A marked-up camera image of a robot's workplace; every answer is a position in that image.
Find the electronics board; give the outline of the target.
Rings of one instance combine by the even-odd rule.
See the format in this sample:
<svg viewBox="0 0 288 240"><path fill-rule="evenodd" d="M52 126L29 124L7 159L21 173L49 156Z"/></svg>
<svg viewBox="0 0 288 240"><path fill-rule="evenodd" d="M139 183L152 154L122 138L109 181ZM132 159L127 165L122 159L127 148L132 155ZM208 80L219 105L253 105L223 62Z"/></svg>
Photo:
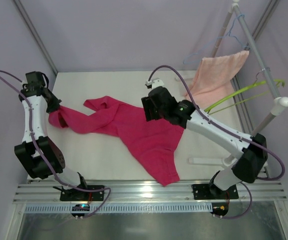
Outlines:
<svg viewBox="0 0 288 240"><path fill-rule="evenodd" d="M211 214L213 217L223 218L229 210L229 204L226 202L212 203Z"/></svg>
<svg viewBox="0 0 288 240"><path fill-rule="evenodd" d="M90 212L90 205L86 203L76 204L71 209L71 215L76 219L83 219Z"/></svg>

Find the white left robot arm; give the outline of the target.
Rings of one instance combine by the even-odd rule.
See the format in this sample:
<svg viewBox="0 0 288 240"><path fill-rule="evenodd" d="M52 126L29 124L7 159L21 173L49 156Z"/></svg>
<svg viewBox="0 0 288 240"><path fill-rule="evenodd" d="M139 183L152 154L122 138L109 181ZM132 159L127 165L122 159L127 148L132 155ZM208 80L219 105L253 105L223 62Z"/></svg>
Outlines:
<svg viewBox="0 0 288 240"><path fill-rule="evenodd" d="M65 169L61 150L48 137L46 116L60 107L60 100L48 89L49 80L40 71L26 74L19 99L25 111L25 132L20 145L14 151L32 179L47 179L52 176L60 183L74 189L86 189L85 179L78 172Z"/></svg>

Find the pink trousers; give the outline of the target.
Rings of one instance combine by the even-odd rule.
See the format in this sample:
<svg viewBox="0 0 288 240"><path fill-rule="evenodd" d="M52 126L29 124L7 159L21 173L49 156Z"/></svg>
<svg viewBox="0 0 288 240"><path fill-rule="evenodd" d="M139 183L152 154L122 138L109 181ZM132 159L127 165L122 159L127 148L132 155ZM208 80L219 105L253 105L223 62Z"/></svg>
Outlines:
<svg viewBox="0 0 288 240"><path fill-rule="evenodd" d="M87 99L84 106L94 113L86 115L60 106L49 114L49 123L70 128L78 134L98 133L118 137L130 154L162 186L180 180L174 162L184 129L164 119L147 121L143 108L110 96Z"/></svg>

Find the white clothes rack frame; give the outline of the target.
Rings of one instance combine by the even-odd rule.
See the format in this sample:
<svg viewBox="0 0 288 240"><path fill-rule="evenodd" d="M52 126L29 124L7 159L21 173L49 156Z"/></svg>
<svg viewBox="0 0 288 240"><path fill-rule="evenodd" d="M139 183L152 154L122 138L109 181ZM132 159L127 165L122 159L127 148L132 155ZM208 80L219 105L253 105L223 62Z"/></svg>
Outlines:
<svg viewBox="0 0 288 240"><path fill-rule="evenodd" d="M237 15L244 14L240 10L239 1L228 0L227 4L229 5L229 7L227 10L226 17L223 21L221 30L218 34L218 37L222 36L228 32L228 30L229 30L229 28L233 22L233 19ZM266 93L270 93L272 95L272 98L273 98L272 108L271 108L270 112L267 114L267 116L261 121L261 123L256 128L253 129L253 131L251 133L253 136L258 134L258 133L262 133L262 131L265 128L267 128L267 126L277 116L279 116L285 109L288 108L288 97L282 96L280 94L280 91L278 90L279 87L284 87L285 80L273 78L270 68L265 63L265 61L264 61L263 57L261 56L261 53L258 49L258 46L256 45L256 40L258 39L259 35L261 34L261 31L263 30L263 28L266 26L268 19L271 17L271 14L275 11L275 8L278 4L279 4L278 0L277 1L271 0L269 2L269 4L266 6L262 16L260 17L258 25L256 26L253 33L250 32L249 27L247 25L247 22L244 18L241 17L239 20L237 20L240 24L241 29L244 32L245 37L247 38L247 43L243 43L243 44L246 44L246 46L249 47L249 49L243 48L243 51L249 51L252 55L254 55L256 60L257 60L258 66L260 67L260 71L257 72L255 77L254 77L255 78L254 82L252 84L244 87L244 88L237 89L232 94L224 97L223 99L219 100L218 102L212 104L211 106L209 106L205 109L207 114L212 115L214 113L218 113L218 112L220 112L224 109L230 108L230 107L236 108L237 105L245 104L245 102L248 100L252 100L252 99L255 99L257 97L263 96ZM209 55L210 58L216 57L216 54L218 52L219 47L215 48L213 46L212 52ZM221 109L218 109L216 111L213 111L214 108L216 108L217 106L219 106L223 102L229 100L230 98L234 98L236 96L241 97L245 91L259 87L261 85L266 85L268 90L265 92L262 92L260 94L253 95L249 98L244 98L241 101L236 101L234 104L229 105L229 106L225 107L224 109L221 108Z"/></svg>

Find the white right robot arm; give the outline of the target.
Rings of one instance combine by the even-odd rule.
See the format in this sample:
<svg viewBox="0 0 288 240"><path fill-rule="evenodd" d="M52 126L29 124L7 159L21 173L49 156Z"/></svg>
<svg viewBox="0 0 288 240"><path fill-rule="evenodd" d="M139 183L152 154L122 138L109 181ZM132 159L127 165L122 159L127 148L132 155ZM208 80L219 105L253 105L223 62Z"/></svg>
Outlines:
<svg viewBox="0 0 288 240"><path fill-rule="evenodd" d="M208 184L214 199L225 197L233 185L245 182L254 183L267 160L266 139L257 134L234 131L216 121L195 103L177 101L167 88L159 86L141 99L147 121L165 119L173 125L203 135L227 150L236 162L218 171Z"/></svg>

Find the aluminium front rail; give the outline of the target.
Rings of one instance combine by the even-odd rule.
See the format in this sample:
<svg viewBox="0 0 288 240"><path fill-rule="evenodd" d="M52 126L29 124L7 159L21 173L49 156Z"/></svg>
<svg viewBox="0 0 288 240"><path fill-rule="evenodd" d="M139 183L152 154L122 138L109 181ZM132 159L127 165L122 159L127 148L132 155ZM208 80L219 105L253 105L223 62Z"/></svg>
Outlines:
<svg viewBox="0 0 288 240"><path fill-rule="evenodd" d="M205 184L205 180L181 180L163 187L153 180L107 180L87 181L89 185L105 185L111 189L108 201L130 203L156 202L193 202L193 184ZM58 203L60 191L54 189L61 185L52 180L30 180L19 184L13 203ZM286 191L279 181L256 180L245 186L236 185L239 201L249 200L247 190L250 190L253 201L285 201Z"/></svg>

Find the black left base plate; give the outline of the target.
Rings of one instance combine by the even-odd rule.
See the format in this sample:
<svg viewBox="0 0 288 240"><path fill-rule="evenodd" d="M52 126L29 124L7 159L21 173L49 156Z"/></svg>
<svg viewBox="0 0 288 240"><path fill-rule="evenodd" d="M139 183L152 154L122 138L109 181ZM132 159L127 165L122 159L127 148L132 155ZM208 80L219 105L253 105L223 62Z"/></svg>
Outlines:
<svg viewBox="0 0 288 240"><path fill-rule="evenodd" d="M102 202L104 200L104 191L84 192L74 188L59 189L61 192L60 201L73 202L73 201L88 201L88 202Z"/></svg>

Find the left electronics board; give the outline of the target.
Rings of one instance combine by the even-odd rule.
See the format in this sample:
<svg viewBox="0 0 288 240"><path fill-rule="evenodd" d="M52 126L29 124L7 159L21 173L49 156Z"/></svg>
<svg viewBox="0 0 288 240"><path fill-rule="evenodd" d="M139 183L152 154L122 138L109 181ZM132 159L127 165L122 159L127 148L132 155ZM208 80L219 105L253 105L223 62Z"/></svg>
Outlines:
<svg viewBox="0 0 288 240"><path fill-rule="evenodd" d="M71 215L76 219L83 219L90 212L90 205L86 203L76 204L71 209Z"/></svg>

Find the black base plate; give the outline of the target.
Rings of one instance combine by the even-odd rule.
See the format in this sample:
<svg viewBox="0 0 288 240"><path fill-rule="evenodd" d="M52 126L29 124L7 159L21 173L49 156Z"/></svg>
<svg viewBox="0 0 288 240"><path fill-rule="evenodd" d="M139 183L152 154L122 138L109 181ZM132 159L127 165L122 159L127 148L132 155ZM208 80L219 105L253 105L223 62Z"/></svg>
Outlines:
<svg viewBox="0 0 288 240"><path fill-rule="evenodd" d="M88 201L88 202L102 202L104 200L104 191L84 192L74 188L59 189L61 192L60 201L73 202L73 201Z"/></svg>
<svg viewBox="0 0 288 240"><path fill-rule="evenodd" d="M236 185L229 187L227 190L220 190L208 183L198 183L192 184L191 188L195 200L239 199Z"/></svg>

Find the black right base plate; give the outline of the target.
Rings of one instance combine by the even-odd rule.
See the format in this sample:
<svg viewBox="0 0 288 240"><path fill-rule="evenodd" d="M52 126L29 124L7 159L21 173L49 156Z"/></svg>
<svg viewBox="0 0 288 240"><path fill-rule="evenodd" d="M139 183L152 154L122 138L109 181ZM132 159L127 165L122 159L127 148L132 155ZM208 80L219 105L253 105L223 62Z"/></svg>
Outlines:
<svg viewBox="0 0 288 240"><path fill-rule="evenodd" d="M191 188L195 200L239 199L236 185L229 187L227 190L220 190L208 183L198 183L192 184Z"/></svg>

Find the right electronics board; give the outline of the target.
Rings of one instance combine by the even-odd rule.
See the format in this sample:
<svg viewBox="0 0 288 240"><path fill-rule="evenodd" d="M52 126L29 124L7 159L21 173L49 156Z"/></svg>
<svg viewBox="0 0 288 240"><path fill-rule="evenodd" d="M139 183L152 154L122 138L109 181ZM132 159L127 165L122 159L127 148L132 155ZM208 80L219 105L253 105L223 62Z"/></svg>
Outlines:
<svg viewBox="0 0 288 240"><path fill-rule="evenodd" d="M223 218L229 210L229 204L226 202L212 203L211 214L213 217Z"/></svg>

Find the light pink towel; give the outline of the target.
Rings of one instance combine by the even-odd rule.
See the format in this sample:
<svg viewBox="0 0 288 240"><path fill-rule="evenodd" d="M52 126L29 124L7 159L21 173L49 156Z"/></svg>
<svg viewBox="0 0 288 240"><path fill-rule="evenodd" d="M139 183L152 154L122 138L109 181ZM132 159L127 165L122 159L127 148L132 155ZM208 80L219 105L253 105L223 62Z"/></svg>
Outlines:
<svg viewBox="0 0 288 240"><path fill-rule="evenodd" d="M204 57L192 82L188 84L195 103L205 109L233 93L230 81L243 67L248 56L249 51L242 50L231 55Z"/></svg>

